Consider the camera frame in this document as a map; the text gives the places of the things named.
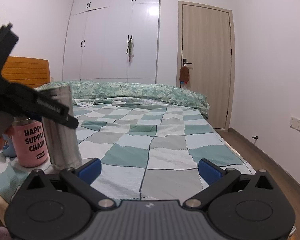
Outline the stainless steel cup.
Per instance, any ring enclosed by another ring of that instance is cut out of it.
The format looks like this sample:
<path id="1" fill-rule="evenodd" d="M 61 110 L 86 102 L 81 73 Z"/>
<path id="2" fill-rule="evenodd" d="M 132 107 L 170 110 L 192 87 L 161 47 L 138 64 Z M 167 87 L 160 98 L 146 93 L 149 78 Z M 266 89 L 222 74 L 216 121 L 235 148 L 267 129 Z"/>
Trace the stainless steel cup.
<path id="1" fill-rule="evenodd" d="M 45 96 L 68 106 L 69 114 L 73 116 L 72 94 L 69 85 L 45 89 L 42 92 Z M 76 130 L 47 118 L 43 118 L 43 128 L 52 166 L 56 170 L 80 167 L 82 157 L 79 152 Z"/>

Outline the blue cartoon cup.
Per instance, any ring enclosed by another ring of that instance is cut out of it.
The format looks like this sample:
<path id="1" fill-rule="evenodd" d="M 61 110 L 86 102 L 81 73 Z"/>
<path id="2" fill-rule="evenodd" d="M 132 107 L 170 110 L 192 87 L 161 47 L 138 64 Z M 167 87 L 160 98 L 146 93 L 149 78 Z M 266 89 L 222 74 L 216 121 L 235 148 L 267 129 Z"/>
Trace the blue cartoon cup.
<path id="1" fill-rule="evenodd" d="M 8 158 L 15 158 L 17 155 L 13 146 L 12 137 L 10 135 L 4 134 L 3 139 L 4 139 L 4 146 L 2 149 L 3 155 Z"/>

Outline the wooden headboard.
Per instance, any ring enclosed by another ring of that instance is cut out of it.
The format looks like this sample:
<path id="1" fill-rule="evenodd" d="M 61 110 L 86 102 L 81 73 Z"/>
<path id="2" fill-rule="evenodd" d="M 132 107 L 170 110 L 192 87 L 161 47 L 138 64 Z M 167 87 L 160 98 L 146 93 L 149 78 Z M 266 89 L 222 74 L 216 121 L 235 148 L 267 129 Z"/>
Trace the wooden headboard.
<path id="1" fill-rule="evenodd" d="M 51 81 L 49 62 L 44 59 L 9 56 L 1 73 L 6 80 L 30 88 L 38 88 Z"/>

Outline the checkered green grey bedsheet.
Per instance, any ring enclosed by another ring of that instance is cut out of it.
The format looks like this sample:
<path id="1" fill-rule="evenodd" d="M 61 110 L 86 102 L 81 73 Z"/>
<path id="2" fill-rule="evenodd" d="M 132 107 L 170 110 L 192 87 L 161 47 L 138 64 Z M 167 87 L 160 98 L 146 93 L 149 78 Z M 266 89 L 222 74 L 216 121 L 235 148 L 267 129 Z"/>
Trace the checkered green grey bedsheet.
<path id="1" fill-rule="evenodd" d="M 74 104 L 83 162 L 98 158 L 92 186 L 106 196 L 181 202 L 207 187 L 200 159 L 254 174 L 197 109 L 163 103 L 104 101 Z"/>

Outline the green floral duvet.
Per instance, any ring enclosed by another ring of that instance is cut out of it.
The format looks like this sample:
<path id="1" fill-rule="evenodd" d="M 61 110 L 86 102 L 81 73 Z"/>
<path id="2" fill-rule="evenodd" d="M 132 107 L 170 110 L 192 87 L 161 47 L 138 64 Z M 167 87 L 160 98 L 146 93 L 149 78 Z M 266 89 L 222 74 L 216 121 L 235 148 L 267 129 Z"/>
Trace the green floral duvet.
<path id="1" fill-rule="evenodd" d="M 38 87 L 37 91 L 70 86 L 72 101 L 78 105 L 94 102 L 108 103 L 113 100 L 139 102 L 155 100 L 162 103 L 197 109 L 204 118 L 208 118 L 210 106 L 207 97 L 187 89 L 163 84 L 143 84 L 125 82 L 95 81 L 55 81 Z"/>

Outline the white wardrobe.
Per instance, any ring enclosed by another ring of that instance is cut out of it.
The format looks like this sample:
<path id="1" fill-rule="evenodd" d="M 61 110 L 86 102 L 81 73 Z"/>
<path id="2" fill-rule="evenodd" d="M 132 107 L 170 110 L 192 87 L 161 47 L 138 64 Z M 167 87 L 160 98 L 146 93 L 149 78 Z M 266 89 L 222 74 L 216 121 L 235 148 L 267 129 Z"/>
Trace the white wardrobe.
<path id="1" fill-rule="evenodd" d="M 62 79 L 156 83 L 159 12 L 160 0 L 74 0 Z M 131 64 L 128 35 L 134 40 Z"/>

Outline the beige wooden door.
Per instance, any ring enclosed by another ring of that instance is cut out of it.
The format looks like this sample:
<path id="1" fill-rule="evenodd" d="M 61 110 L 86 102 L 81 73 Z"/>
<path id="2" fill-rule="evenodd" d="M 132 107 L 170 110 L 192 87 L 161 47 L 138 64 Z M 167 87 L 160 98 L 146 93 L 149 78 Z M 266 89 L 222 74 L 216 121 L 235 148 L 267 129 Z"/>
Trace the beige wooden door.
<path id="1" fill-rule="evenodd" d="M 235 32 L 232 11 L 211 5 L 178 2 L 178 63 L 187 59 L 190 80 L 179 87 L 207 97 L 208 122 L 229 129 L 235 84 Z"/>

